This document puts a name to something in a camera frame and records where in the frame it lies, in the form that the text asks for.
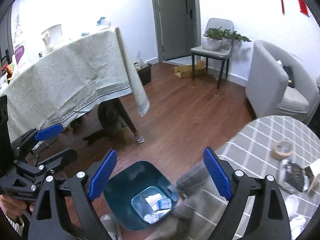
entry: checkered tablecloth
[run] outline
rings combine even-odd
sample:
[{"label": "checkered tablecloth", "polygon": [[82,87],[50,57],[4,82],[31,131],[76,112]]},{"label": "checkered tablecloth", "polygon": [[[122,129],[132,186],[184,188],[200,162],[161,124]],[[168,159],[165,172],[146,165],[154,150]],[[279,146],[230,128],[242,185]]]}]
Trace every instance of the checkered tablecloth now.
[{"label": "checkered tablecloth", "polygon": [[[277,178],[280,162],[270,156],[270,149],[283,139],[293,143],[291,159],[301,167],[320,158],[319,138],[306,125],[288,116],[256,119],[215,152],[233,169],[241,169],[248,176],[264,178],[271,174]],[[219,195],[203,162],[178,179],[177,187],[188,196],[185,206],[178,208],[178,212],[192,217],[186,239],[207,239],[219,222],[227,201]],[[285,200],[289,194],[281,192]],[[300,203],[295,215],[304,216],[307,224],[320,204],[320,189],[300,194],[298,198]],[[253,202],[254,197],[249,197],[234,239],[244,235]]]}]

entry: gray chair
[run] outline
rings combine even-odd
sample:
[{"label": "gray chair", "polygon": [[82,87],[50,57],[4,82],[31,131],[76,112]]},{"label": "gray chair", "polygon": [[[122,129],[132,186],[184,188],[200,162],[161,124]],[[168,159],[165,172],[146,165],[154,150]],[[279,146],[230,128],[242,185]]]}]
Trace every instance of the gray chair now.
[{"label": "gray chair", "polygon": [[[208,21],[206,31],[209,28],[220,28],[220,27],[222,27],[223,30],[228,29],[233,32],[233,23],[231,21],[218,19],[218,18],[211,18]],[[196,48],[192,48],[190,50],[191,56],[192,56],[192,80],[195,79],[195,55],[206,57],[206,71],[208,71],[208,58],[222,60],[219,79],[218,79],[218,85],[217,85],[217,89],[219,89],[225,61],[227,61],[226,79],[228,77],[229,60],[232,55],[232,49],[233,49],[233,42],[230,49],[222,49],[217,51],[204,49],[202,45]]]},{"label": "gray chair", "polygon": [[[295,88],[277,62],[293,70]],[[319,89],[297,59],[266,41],[255,41],[246,95],[257,117],[288,115],[308,124],[319,104]]]}]

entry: white mug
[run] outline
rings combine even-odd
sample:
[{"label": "white mug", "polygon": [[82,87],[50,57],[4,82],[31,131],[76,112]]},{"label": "white mug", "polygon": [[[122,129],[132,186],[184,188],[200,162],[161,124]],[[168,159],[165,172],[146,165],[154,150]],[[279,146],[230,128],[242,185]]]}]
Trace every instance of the white mug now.
[{"label": "white mug", "polygon": [[61,24],[57,24],[55,26],[50,27],[49,29],[45,30],[41,35],[47,53],[60,47],[63,43]]}]

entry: blue wrapper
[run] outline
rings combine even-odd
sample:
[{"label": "blue wrapper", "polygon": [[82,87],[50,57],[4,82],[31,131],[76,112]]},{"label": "blue wrapper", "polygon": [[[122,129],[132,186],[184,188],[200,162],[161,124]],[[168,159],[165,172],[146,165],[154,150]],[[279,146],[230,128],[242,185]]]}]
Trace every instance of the blue wrapper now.
[{"label": "blue wrapper", "polygon": [[170,198],[163,198],[157,201],[158,210],[170,209],[172,208],[172,203]]}]

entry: tablecloth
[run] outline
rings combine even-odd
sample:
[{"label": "tablecloth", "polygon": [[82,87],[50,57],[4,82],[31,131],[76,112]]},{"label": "tablecloth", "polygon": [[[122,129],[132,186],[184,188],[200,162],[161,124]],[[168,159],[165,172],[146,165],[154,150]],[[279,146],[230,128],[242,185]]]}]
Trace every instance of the tablecloth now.
[{"label": "tablecloth", "polygon": [[48,53],[4,90],[10,140],[34,127],[66,127],[102,101],[131,92],[143,116],[150,104],[119,28],[89,34]]},{"label": "tablecloth", "polygon": [[[288,116],[256,119],[215,152],[220,159],[227,160],[233,169],[241,169],[248,176],[264,178],[271,174],[277,178],[280,161],[273,159],[269,152],[273,145],[283,139],[293,143],[291,158],[301,167],[320,158],[319,138],[306,125]],[[219,195],[202,161],[178,179],[176,184],[178,190],[188,196],[185,204],[176,208],[175,213],[160,223],[155,233],[146,240],[171,239],[173,235],[179,236],[179,239],[208,239],[228,202]],[[284,200],[289,196],[282,189],[281,193]],[[308,223],[320,204],[320,188],[311,190],[309,194],[301,193],[298,198],[300,203],[295,216],[302,215]],[[233,239],[244,235],[253,201],[253,196],[248,198]]]}]

